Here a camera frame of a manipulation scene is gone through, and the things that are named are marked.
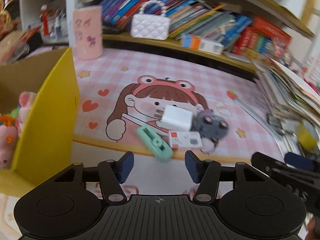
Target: mint green plastic holder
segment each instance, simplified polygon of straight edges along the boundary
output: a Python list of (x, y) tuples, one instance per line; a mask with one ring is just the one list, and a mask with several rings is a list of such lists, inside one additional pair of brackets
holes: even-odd
[(139, 127), (137, 134), (159, 161), (165, 162), (171, 159), (172, 149), (149, 125)]

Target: pink pencil holder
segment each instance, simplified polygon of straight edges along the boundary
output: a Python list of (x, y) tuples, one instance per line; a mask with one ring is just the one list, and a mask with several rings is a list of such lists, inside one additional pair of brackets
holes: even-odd
[(101, 13), (101, 6), (89, 6), (73, 11), (77, 58), (90, 60), (102, 55)]

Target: pink plush toy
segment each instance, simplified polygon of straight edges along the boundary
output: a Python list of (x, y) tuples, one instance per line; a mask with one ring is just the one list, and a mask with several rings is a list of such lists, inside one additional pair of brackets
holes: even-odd
[(26, 122), (29, 112), (31, 110), (32, 104), (36, 99), (37, 94), (33, 92), (22, 92), (19, 97), (19, 104), (21, 106), (18, 115), (18, 121), (16, 122), (16, 128), (18, 134), (22, 133), (23, 125)]
[(0, 169), (10, 168), (17, 137), (14, 126), (0, 126)]

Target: red heart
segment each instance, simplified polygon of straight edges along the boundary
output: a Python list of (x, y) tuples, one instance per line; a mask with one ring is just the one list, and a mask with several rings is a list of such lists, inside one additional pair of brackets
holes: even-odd
[(94, 128), (96, 128), (98, 126), (98, 123), (97, 122), (95, 122), (95, 123), (93, 123), (93, 122), (89, 122), (89, 128), (92, 130), (92, 129), (94, 129)]
[(92, 103), (91, 100), (87, 100), (82, 104), (82, 111), (84, 112), (90, 112), (94, 109), (97, 109), (99, 106), (98, 103)]
[(110, 91), (109, 91), (108, 89), (105, 89), (105, 90), (103, 90), (103, 91), (102, 91), (102, 90), (99, 90), (99, 91), (98, 91), (98, 95), (105, 97), (107, 94), (109, 94), (109, 92), (110, 92)]

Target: pink checkered mat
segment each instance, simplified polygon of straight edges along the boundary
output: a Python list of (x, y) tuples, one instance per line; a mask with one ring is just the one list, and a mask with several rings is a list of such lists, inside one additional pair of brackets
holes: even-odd
[(281, 153), (270, 134), (227, 96), (238, 97), (263, 118), (267, 106), (255, 83), (202, 65), (158, 55), (105, 49), (96, 60), (74, 59), (81, 101), (75, 138), (90, 145), (139, 153), (136, 129), (148, 123), (166, 132), (156, 109), (176, 105), (196, 112), (213, 109), (229, 124), (213, 155), (249, 159), (256, 151), (276, 159)]

